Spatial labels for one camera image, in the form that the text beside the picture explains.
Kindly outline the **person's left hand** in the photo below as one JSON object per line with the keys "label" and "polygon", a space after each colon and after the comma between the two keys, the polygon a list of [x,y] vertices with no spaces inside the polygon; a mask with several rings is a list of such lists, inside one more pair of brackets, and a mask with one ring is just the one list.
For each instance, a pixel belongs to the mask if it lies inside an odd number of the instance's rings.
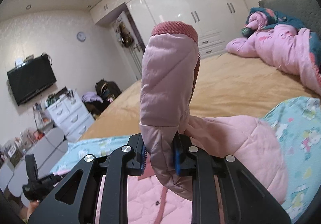
{"label": "person's left hand", "polygon": [[31,214],[35,211],[35,209],[39,206],[40,202],[39,201],[31,201],[29,203],[29,207],[27,210],[27,221],[29,220]]}

